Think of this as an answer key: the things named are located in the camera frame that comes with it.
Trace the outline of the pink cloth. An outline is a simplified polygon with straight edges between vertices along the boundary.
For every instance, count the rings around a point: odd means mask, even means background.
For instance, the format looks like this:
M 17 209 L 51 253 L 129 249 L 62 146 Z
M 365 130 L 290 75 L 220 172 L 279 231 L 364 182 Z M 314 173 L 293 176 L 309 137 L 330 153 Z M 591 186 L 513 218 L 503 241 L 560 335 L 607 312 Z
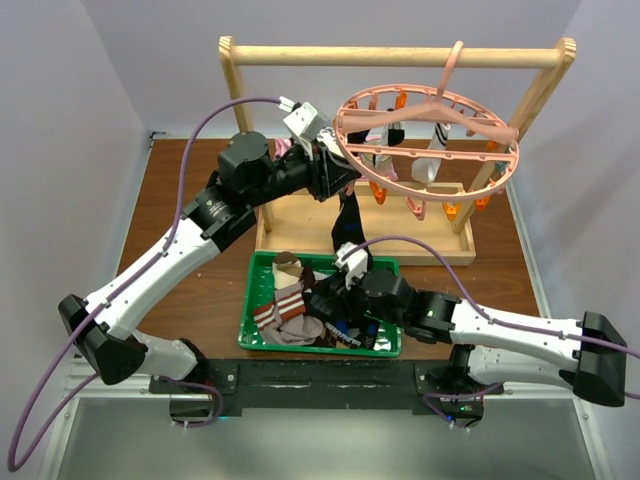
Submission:
M 279 159 L 282 157 L 292 145 L 293 141 L 290 139 L 276 139 L 275 158 Z M 387 179 L 392 181 L 398 180 L 398 175 L 395 171 L 393 160 L 390 155 L 360 153 L 359 157 L 363 164 L 368 168 L 375 170 L 379 175 L 385 176 Z

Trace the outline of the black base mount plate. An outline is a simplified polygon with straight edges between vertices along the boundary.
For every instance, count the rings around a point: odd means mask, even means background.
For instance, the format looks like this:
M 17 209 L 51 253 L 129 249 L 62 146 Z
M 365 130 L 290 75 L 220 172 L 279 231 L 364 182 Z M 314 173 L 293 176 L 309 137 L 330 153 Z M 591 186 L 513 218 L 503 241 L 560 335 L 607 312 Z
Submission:
M 223 417 L 250 409 L 405 410 L 429 414 L 422 398 L 448 415 L 480 418 L 473 401 L 497 395 L 445 360 L 240 360 L 211 359 L 210 382 L 223 397 Z

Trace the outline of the brown and cream sock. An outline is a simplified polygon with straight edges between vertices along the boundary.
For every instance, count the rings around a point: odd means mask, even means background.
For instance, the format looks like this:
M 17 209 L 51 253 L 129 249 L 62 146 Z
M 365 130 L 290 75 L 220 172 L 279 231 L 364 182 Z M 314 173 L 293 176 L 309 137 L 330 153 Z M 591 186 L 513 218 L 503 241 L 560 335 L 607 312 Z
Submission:
M 304 289 L 316 283 L 316 277 L 309 265 L 304 265 L 298 256 L 284 251 L 277 254 L 272 262 L 274 287 L 280 290 L 301 283 Z

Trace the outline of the black sock with blue logo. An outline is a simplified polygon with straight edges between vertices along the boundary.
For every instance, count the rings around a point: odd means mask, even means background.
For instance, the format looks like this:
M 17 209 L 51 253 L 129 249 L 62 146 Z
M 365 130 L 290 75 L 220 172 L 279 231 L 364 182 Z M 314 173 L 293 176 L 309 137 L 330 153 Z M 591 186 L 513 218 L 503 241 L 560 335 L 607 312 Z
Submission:
M 303 292 L 305 315 L 321 323 L 313 346 L 373 350 L 380 322 L 371 317 L 355 288 L 348 290 L 343 276 L 334 273 Z

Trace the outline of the wooden hanging rack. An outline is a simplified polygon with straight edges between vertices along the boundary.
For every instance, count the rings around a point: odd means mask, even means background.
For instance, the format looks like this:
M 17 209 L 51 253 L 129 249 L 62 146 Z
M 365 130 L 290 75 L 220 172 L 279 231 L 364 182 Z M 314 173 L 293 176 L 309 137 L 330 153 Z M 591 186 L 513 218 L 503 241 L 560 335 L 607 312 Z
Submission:
M 347 66 L 347 67 L 432 67 L 443 69 L 450 48 L 409 47 L 339 47 L 339 46 L 239 46 L 229 36 L 219 40 L 219 56 L 229 94 L 238 99 L 245 93 L 241 70 L 245 66 Z M 523 96 L 513 117 L 505 121 L 518 129 L 518 141 L 546 104 L 555 88 L 575 60 L 577 46 L 573 39 L 563 38 L 551 49 L 466 48 L 455 68 L 533 69 L 536 77 Z M 489 178 L 496 178 L 499 166 L 475 166 L 455 161 L 445 164 L 434 183 L 436 191 L 472 190 Z M 503 190 L 507 183 L 496 193 Z M 434 265 L 445 259 L 467 266 L 476 256 L 470 218 L 496 194 L 478 202 L 461 202 L 457 218 L 450 222 L 440 202 L 427 204 L 423 221 L 410 212 L 403 196 L 387 195 L 383 205 L 372 196 L 369 181 L 362 175 L 354 192 L 362 207 L 365 224 L 373 236 L 405 235 L 425 243 L 424 249 L 411 246 L 389 246 L 385 256 L 395 257 L 403 265 Z

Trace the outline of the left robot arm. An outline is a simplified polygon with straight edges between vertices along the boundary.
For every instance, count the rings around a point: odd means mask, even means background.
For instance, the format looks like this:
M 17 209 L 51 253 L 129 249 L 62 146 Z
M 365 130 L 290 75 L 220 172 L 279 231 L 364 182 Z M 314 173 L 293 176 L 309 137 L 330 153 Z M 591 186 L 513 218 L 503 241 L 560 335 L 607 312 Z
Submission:
M 325 201 L 358 175 L 331 127 L 310 143 L 293 144 L 277 160 L 262 134 L 234 135 L 176 226 L 104 287 L 85 298 L 69 294 L 59 303 L 76 348 L 107 385 L 145 373 L 170 377 L 185 392 L 200 390 L 207 380 L 201 352 L 184 339 L 139 332 L 141 320 L 187 275 L 252 228 L 257 207 L 300 190 Z

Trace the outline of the orange clothespin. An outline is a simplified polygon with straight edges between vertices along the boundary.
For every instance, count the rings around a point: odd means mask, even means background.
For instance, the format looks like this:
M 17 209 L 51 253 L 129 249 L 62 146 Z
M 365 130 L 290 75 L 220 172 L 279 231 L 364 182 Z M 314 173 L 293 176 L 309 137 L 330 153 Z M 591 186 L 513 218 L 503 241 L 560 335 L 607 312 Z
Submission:
M 443 207 L 443 210 L 444 210 L 444 213 L 445 213 L 447 219 L 450 222 L 453 222 L 457 218 L 457 216 L 459 214 L 461 205 L 458 204 L 458 203 L 444 202 L 442 204 L 442 207 Z
M 372 192 L 372 196 L 378 205 L 383 205 L 386 201 L 388 190 L 379 186 L 376 182 L 370 181 L 369 187 Z

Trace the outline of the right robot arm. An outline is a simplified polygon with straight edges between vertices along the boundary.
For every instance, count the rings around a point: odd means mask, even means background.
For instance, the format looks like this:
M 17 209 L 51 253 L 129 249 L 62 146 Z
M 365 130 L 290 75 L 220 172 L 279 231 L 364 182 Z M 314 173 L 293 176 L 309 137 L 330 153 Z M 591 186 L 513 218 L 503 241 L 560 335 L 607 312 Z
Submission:
M 389 269 L 343 277 L 333 289 L 354 316 L 370 314 L 422 343 L 452 345 L 450 364 L 436 376 L 447 394 L 520 382 L 566 388 L 606 407 L 627 398 L 629 348 L 602 314 L 575 320 L 507 312 L 416 289 Z

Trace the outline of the green plastic tray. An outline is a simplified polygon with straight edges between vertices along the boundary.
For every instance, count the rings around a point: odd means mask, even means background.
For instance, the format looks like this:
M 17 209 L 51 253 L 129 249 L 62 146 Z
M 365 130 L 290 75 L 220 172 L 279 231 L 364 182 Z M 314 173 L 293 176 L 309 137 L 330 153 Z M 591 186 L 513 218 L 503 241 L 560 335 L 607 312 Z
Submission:
M 310 316 L 303 300 L 301 276 L 310 268 L 316 281 L 335 272 L 333 257 L 290 252 L 253 253 L 248 271 L 238 344 L 255 351 L 295 354 L 355 355 L 395 358 L 402 352 L 399 328 L 370 318 L 373 337 L 344 322 L 328 324 Z

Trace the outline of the grey sock with red stripes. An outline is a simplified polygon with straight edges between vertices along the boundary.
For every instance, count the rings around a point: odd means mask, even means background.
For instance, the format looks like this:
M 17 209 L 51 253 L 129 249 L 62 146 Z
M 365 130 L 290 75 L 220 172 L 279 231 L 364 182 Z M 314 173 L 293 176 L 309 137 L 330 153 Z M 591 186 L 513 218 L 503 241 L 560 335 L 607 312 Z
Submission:
M 301 283 L 275 290 L 269 302 L 253 310 L 252 319 L 268 345 L 309 346 L 324 333 L 323 323 L 307 314 Z

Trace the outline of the pink round clip hanger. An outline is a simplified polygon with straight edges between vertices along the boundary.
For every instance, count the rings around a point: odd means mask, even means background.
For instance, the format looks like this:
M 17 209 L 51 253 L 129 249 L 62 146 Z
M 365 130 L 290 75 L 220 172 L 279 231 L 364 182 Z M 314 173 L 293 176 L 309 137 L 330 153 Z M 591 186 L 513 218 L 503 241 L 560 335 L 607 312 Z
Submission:
M 484 105 L 450 90 L 449 83 L 464 51 L 457 41 L 447 51 L 434 86 L 394 83 L 362 90 L 338 109 L 333 121 L 335 139 L 345 159 L 361 175 L 388 194 L 430 202 L 478 202 L 500 190 L 520 161 L 519 131 Z M 366 145 L 369 135 L 403 121 L 404 141 L 395 147 Z M 397 181 L 379 175 L 362 163 L 359 154 L 390 155 Z M 441 168 L 450 162 L 499 166 L 502 171 L 472 190 L 436 191 Z

